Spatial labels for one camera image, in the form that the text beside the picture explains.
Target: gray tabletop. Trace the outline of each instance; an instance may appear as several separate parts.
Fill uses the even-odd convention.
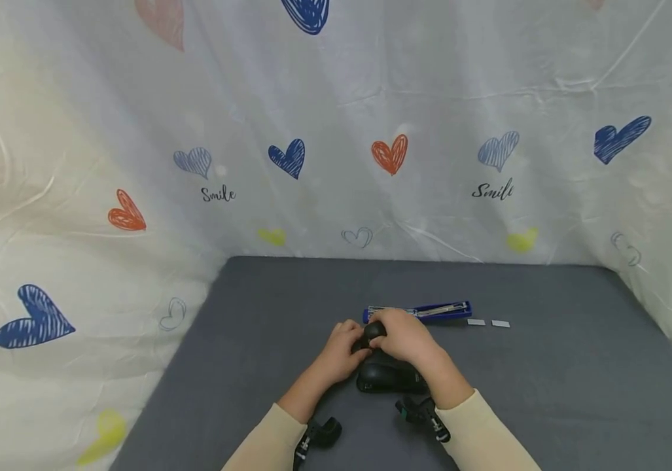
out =
[[[510,328],[430,331],[543,470],[672,470],[672,346],[614,273],[252,257],[222,269],[111,469],[220,470],[336,322],[461,300]],[[333,388],[315,417],[344,433],[302,470],[455,470],[396,399]]]

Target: heart outline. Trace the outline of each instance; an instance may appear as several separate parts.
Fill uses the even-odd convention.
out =
[[[387,144],[382,141],[372,143],[372,158],[393,177],[401,165],[404,165],[407,150],[409,150],[409,138],[406,134],[399,134],[393,140],[391,148],[387,148]]]
[[[364,244],[362,244],[361,247],[359,247],[359,244],[357,244],[356,242],[357,242],[357,240],[359,240],[359,234],[361,234],[362,231],[365,231],[367,233],[367,240],[364,242]],[[350,234],[354,238],[353,242],[351,240],[349,240],[349,235]],[[370,228],[362,227],[362,228],[357,229],[356,234],[353,231],[341,231],[341,237],[343,237],[344,240],[346,242],[348,242],[350,245],[353,245],[355,247],[359,247],[360,249],[363,249],[363,248],[367,247],[370,244],[370,242],[372,242],[372,230]]]
[[[318,35],[328,20],[330,0],[281,0],[291,20],[308,35]]]
[[[20,317],[0,328],[0,347],[34,347],[77,331],[42,288],[33,284],[19,287],[16,292],[29,317]]]
[[[621,241],[623,239],[627,239],[627,237],[620,232],[614,232],[612,235],[610,235],[610,243],[613,244],[613,247],[615,247],[618,250],[618,253],[622,255],[622,257],[627,258],[627,251],[634,252],[634,255],[628,259],[627,264],[629,267],[635,267],[638,266],[640,262],[642,262],[642,252],[639,252],[639,249],[637,247],[634,247],[632,244],[628,242],[628,239],[622,243]]]
[[[600,162],[608,165],[616,155],[639,139],[652,124],[649,116],[640,116],[623,127],[618,133],[614,126],[605,126],[595,133],[593,153]]]
[[[108,221],[123,231],[145,231],[147,229],[145,218],[131,197],[119,188],[116,190],[116,198],[121,203],[121,208],[112,208],[108,212]]]
[[[500,139],[491,137],[480,147],[478,160],[481,164],[494,167],[498,173],[503,172],[503,166],[519,145],[519,133],[508,131]]]
[[[299,179],[299,174],[304,167],[304,155],[304,141],[301,139],[293,139],[285,154],[275,145],[268,147],[268,157],[273,164],[296,180]]]
[[[173,153],[173,163],[184,172],[195,173],[207,180],[207,172],[210,170],[210,164],[213,158],[206,148],[196,147],[185,153],[183,150],[177,150]]]
[[[273,229],[272,231],[259,229],[257,236],[276,247],[284,247],[286,245],[286,233],[283,229]]]
[[[181,319],[176,323],[175,326],[173,327],[168,327],[164,326],[163,321],[166,319],[176,319],[176,317],[173,316],[173,310],[176,309],[178,306],[179,309],[181,309]],[[177,328],[178,326],[181,326],[181,323],[184,321],[184,318],[186,317],[186,303],[183,302],[183,299],[181,298],[171,298],[171,301],[168,302],[168,316],[162,317],[160,319],[160,322],[158,323],[158,326],[166,332],[171,332],[174,328]]]
[[[134,0],[143,23],[173,48],[184,51],[183,0]]]

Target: white curtain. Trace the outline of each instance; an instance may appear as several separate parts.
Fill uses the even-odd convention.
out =
[[[0,0],[0,470],[107,469],[237,254],[597,264],[672,341],[672,2]]]

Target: person's right hand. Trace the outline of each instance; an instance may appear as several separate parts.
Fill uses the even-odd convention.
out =
[[[427,327],[401,309],[382,309],[370,318],[369,323],[377,321],[383,323],[387,336],[372,339],[370,346],[380,348],[397,360],[417,367],[424,358],[440,350]]]
[[[430,387],[436,407],[451,410],[474,394],[451,357],[419,319],[400,309],[384,309],[370,319],[370,323],[377,321],[383,323],[387,336],[372,339],[370,346],[417,368]]]

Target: beige long-sleeve shirt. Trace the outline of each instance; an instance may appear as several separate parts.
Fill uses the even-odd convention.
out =
[[[452,410],[436,412],[451,433],[443,446],[460,470],[540,470],[478,391]],[[291,471],[293,451],[306,430],[273,404],[222,471]]]

